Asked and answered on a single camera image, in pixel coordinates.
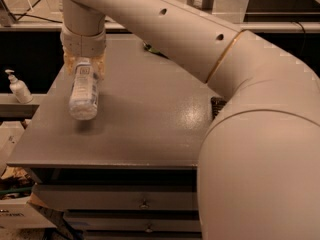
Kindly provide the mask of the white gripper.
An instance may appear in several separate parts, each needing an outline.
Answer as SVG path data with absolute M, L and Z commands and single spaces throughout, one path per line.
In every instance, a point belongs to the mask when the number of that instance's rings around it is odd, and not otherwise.
M 92 63 L 96 66 L 98 78 L 105 78 L 105 33 L 95 36 L 75 34 L 67 27 L 62 26 L 60 39 L 63 45 L 64 67 L 69 75 L 74 73 L 74 63 L 77 57 L 93 57 Z

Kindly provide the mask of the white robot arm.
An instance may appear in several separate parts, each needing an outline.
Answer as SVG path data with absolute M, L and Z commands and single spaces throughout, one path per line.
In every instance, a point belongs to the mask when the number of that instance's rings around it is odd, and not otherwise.
M 110 17 L 221 95 L 199 153 L 203 240 L 320 240 L 319 80 L 256 34 L 175 0 L 63 0 L 68 57 Z

